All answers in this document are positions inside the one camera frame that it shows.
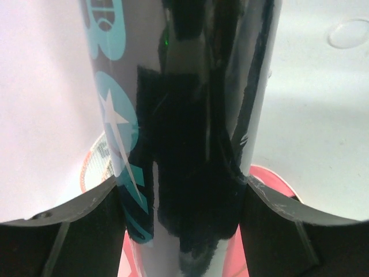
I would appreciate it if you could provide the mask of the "black shuttlecock tube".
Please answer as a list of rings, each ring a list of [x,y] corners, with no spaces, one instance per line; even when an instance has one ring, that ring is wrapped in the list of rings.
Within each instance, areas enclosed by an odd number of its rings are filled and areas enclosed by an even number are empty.
[[[80,1],[139,276],[221,276],[280,1]]]

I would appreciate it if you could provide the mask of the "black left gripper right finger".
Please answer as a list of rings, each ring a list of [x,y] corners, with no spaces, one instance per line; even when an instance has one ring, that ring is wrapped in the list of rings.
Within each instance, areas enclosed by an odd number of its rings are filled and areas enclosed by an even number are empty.
[[[250,276],[368,276],[367,221],[311,208],[253,176],[240,232]]]

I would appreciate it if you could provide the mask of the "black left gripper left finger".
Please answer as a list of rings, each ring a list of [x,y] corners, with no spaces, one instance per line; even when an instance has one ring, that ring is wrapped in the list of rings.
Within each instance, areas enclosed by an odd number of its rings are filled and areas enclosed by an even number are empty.
[[[111,177],[28,220],[1,223],[1,276],[117,276],[124,235]]]

